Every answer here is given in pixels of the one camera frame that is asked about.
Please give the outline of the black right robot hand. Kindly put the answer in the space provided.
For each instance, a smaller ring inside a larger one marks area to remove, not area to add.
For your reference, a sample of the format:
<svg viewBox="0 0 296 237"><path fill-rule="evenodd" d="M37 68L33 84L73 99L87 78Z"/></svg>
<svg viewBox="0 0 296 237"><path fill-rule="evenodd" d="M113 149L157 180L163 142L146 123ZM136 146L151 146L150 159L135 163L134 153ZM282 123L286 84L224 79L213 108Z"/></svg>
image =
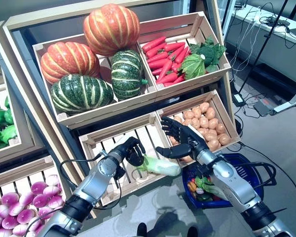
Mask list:
<svg viewBox="0 0 296 237"><path fill-rule="evenodd" d="M162 156L169 159L191 156L193 160L197 160L202 152L211 152L205 140L190 127L169 117L162 117L161 125L165 134L173 137L179 143L170 148L156 147L155 150Z"/></svg>

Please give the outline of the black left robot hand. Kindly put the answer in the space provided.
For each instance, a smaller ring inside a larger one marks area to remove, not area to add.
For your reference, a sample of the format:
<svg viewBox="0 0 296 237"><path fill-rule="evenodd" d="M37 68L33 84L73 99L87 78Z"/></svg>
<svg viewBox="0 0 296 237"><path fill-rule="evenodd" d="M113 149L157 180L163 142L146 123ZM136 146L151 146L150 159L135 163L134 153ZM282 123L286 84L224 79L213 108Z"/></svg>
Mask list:
<svg viewBox="0 0 296 237"><path fill-rule="evenodd" d="M145 154L145 148L140 140L132 136L109 152L109 156L114 157L119 163L126 159L135 167L141 166L144 163Z"/></svg>

